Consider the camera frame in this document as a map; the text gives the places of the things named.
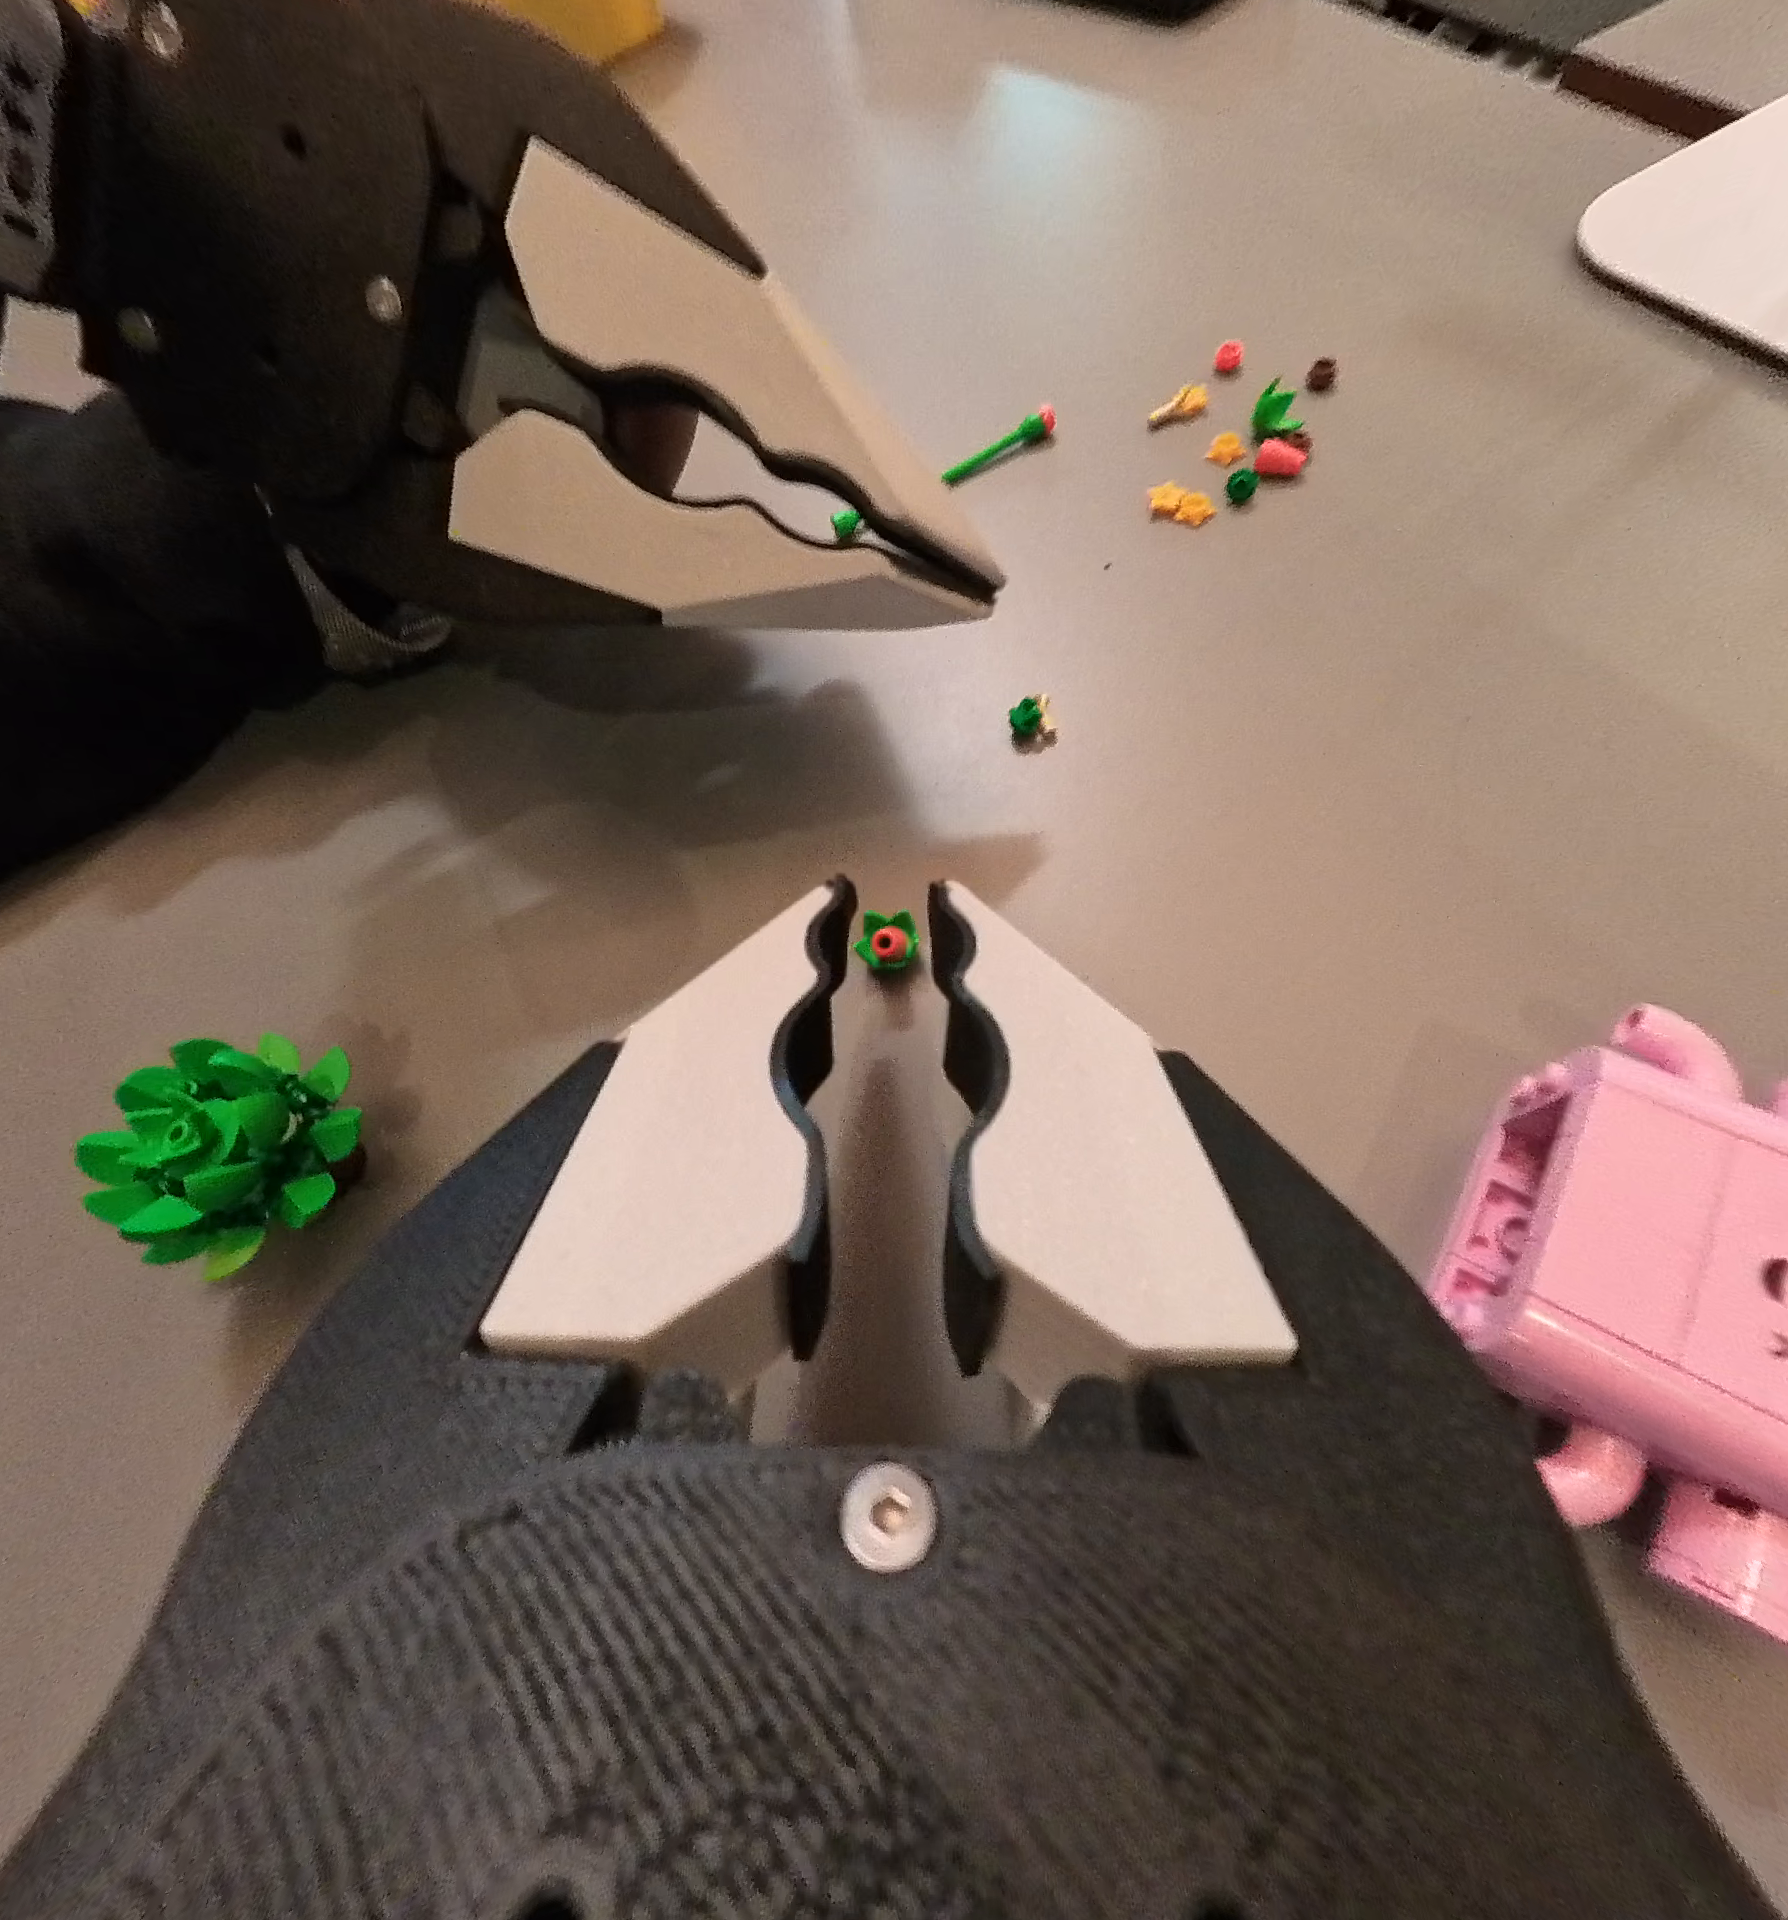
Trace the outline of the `person's left forearm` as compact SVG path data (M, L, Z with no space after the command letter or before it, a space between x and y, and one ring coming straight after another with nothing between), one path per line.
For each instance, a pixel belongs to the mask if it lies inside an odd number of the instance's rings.
M119 393L0 396L0 885L115 830L252 713L412 668L441 613L316 566Z

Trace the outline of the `pink toy toaster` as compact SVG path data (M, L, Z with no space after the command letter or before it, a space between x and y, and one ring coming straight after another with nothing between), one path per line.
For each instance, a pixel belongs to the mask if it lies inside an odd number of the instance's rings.
M1561 1522L1656 1483L1651 1577L1788 1647L1788 1080L1637 1004L1494 1106L1423 1295L1545 1419Z

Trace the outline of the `green toy plant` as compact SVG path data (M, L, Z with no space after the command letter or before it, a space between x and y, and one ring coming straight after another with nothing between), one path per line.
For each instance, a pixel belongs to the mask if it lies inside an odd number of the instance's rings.
M361 1183L368 1147L348 1090L345 1046L305 1058L279 1033L177 1040L114 1087L119 1120L73 1147L80 1206L141 1264L234 1283Z

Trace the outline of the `white book stand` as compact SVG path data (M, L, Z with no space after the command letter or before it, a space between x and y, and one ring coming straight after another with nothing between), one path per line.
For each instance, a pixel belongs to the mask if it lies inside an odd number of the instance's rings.
M1788 370L1788 92L1601 192L1595 275Z

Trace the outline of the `green toy stem red tip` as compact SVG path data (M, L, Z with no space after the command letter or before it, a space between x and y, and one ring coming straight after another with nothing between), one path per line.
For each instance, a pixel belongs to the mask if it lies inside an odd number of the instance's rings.
M1057 412L1053 405L1039 405L1035 412L1019 418L1008 434L1000 438L964 454L960 462L948 464L939 470L942 486L960 488L961 482L973 479L976 475L1002 464L1013 454L1024 454L1029 447L1045 446L1057 428ZM830 515L830 533L839 544L852 544L864 526L864 518L856 508L839 508Z

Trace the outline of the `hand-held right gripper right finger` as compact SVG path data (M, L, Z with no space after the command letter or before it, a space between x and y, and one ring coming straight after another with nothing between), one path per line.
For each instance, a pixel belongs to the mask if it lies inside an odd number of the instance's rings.
M1151 1036L967 885L929 888L949 1157L945 1333L961 1376L1287 1365L1294 1327Z

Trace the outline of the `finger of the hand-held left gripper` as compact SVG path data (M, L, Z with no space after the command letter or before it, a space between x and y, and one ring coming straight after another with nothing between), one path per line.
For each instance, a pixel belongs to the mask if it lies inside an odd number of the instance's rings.
M784 296L544 140L505 243L538 335L590 380L663 379L779 475L846 494L897 553L1002 569L935 470Z
M569 421L519 409L451 464L452 544L653 610L667 629L923 632L992 613L976 574L810 542L752 499L631 482Z

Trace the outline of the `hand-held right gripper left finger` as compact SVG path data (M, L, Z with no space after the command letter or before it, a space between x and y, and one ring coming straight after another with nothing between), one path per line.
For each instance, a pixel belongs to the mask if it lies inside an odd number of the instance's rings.
M830 1192L810 1094L833 1067L852 923L833 875L624 1027L483 1347L638 1374L814 1356Z

